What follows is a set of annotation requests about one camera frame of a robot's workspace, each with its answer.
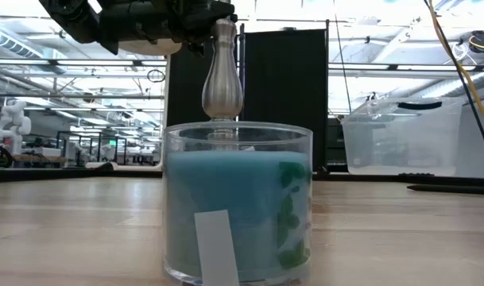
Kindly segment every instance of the wooden tabletop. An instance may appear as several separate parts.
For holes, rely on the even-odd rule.
[[[0,286],[172,285],[161,269],[162,182],[0,184]],[[317,286],[484,285],[484,196],[404,184],[314,184]]]

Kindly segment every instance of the glass rim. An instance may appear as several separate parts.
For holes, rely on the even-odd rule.
[[[287,132],[294,132],[303,135],[303,137],[293,138],[288,140],[264,140],[264,141],[220,141],[220,140],[208,140],[208,139],[196,139],[181,137],[174,134],[176,131],[190,130],[190,129],[207,129],[207,128],[245,128],[245,129],[271,129]],[[184,141],[205,143],[205,144],[217,144],[217,145],[283,145],[298,143],[303,140],[311,140],[313,132],[307,128],[299,126],[291,126],[280,123],[270,122],[233,122],[233,121],[218,121],[218,122],[192,122],[178,124],[175,126],[166,127],[164,130],[164,136],[170,136],[173,139],[181,139]]]

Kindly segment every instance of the yellow cable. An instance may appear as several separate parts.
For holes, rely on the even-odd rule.
[[[482,46],[481,44],[475,44],[472,40],[473,40],[474,36],[471,36],[470,38],[470,44],[472,44],[473,46],[477,47],[477,48],[484,48],[484,46]]]
[[[448,45],[447,45],[447,43],[445,43],[445,41],[443,40],[443,37],[441,36],[441,33],[439,32],[438,19],[436,18],[436,13],[434,12],[434,5],[432,4],[432,0],[429,0],[429,9],[430,9],[430,12],[431,12],[432,24],[434,25],[434,30],[436,31],[436,35],[438,36],[438,39],[441,42],[441,45],[443,46],[445,51],[448,53],[448,48],[447,48]],[[474,86],[473,80],[471,80],[470,74],[464,69],[464,67],[461,65],[460,62],[458,62],[457,60],[456,60],[456,62],[459,65],[462,74],[464,75],[464,77],[466,77],[467,82],[469,83],[469,86],[470,86],[470,89],[471,89],[471,93],[473,94],[473,97],[474,97],[475,101],[477,102],[477,106],[480,109],[480,113],[484,117],[484,107],[483,107],[483,104],[482,104],[482,100],[480,100],[480,97],[478,96],[477,89]]]

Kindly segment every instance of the clear glass jar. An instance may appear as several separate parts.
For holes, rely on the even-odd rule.
[[[308,271],[312,131],[259,122],[201,122],[165,131],[166,271],[202,284],[195,213],[229,213],[238,278],[280,284]]]

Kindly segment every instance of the black partition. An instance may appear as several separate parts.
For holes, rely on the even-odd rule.
[[[326,166],[327,45],[324,29],[247,33],[241,119],[314,132],[313,168]]]
[[[171,56],[167,126],[210,120],[203,111],[201,97],[212,57],[211,42],[205,44],[204,57],[197,56],[186,47]]]

